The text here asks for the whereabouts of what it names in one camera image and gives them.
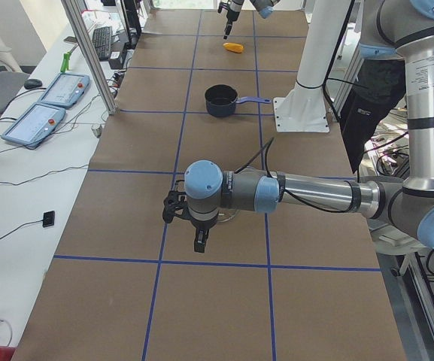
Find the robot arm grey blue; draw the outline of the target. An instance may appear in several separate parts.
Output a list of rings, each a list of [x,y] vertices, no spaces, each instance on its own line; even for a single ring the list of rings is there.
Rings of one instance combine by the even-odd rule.
[[[184,190],[168,193],[162,213],[167,223],[194,225],[195,251],[204,251],[221,209],[270,213],[280,202],[358,212],[434,250],[434,1],[367,1],[363,9],[362,56],[405,63],[409,176],[330,180],[247,167],[222,171],[199,160],[185,171]]]
[[[257,11],[257,13],[263,18],[266,19],[269,17],[273,10],[274,6],[279,2],[279,0],[250,0],[250,3]],[[232,31],[232,25],[239,18],[241,13],[241,9],[244,5],[244,0],[229,0],[229,1],[220,1],[217,12],[220,14],[222,10],[226,10],[226,26],[224,30],[223,38],[226,40]]]

